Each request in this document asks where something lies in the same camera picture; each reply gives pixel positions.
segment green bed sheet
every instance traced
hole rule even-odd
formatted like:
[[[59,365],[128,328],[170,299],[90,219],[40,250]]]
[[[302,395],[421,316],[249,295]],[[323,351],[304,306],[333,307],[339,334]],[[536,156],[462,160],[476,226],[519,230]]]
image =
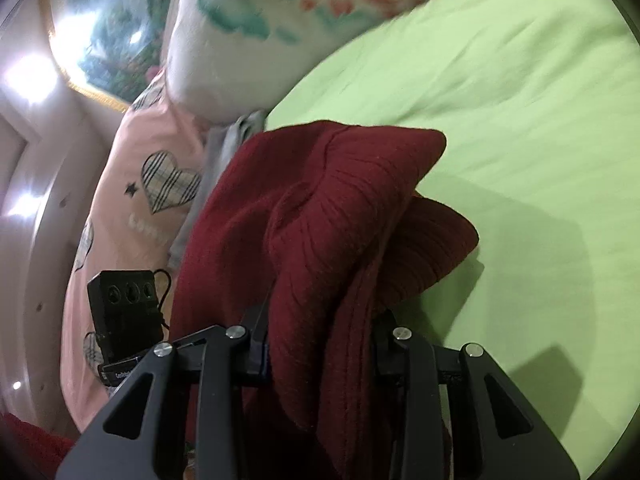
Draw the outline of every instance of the green bed sheet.
[[[442,130],[420,183],[480,245],[403,323],[484,345],[587,478],[640,402],[640,47],[611,0],[431,0],[269,116]]]

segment star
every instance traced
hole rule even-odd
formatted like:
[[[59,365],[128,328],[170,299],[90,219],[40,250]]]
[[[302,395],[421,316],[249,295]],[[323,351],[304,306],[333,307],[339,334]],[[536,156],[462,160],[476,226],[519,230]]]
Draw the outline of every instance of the star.
[[[127,189],[125,190],[124,194],[129,195],[131,198],[133,198],[133,196],[136,194],[137,191],[138,191],[138,188],[136,187],[136,183],[129,182],[127,184]]]

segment pink fabric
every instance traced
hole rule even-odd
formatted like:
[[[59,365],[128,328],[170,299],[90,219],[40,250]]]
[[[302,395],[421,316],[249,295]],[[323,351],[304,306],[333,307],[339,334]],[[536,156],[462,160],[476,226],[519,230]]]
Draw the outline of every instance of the pink fabric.
[[[165,97],[156,77],[125,115],[95,191],[66,290],[60,379],[66,405],[83,431],[108,400],[95,375],[99,348],[86,284],[102,270],[166,266],[169,247],[199,183],[207,125]],[[94,363],[87,364],[85,353]]]

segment black cable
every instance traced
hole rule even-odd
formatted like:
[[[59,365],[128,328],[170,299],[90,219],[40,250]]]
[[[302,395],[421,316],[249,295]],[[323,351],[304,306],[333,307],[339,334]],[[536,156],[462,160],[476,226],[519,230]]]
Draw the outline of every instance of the black cable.
[[[156,274],[164,274],[168,282],[166,286],[166,290],[162,295],[162,298],[160,299],[160,303],[158,303],[158,312],[162,314],[162,305],[164,304],[164,300],[166,300],[166,297],[169,294],[169,291],[171,290],[171,275],[164,269],[154,270],[154,276]],[[167,323],[164,321],[164,317],[162,318],[162,326],[164,326],[167,330],[170,330],[169,325],[167,325]]]

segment painting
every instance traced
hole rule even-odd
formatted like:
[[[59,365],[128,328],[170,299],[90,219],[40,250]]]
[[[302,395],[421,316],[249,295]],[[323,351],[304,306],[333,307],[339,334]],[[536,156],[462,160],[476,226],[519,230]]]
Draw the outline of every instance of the painting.
[[[69,85],[126,109],[161,65],[172,0],[40,0],[53,55]]]

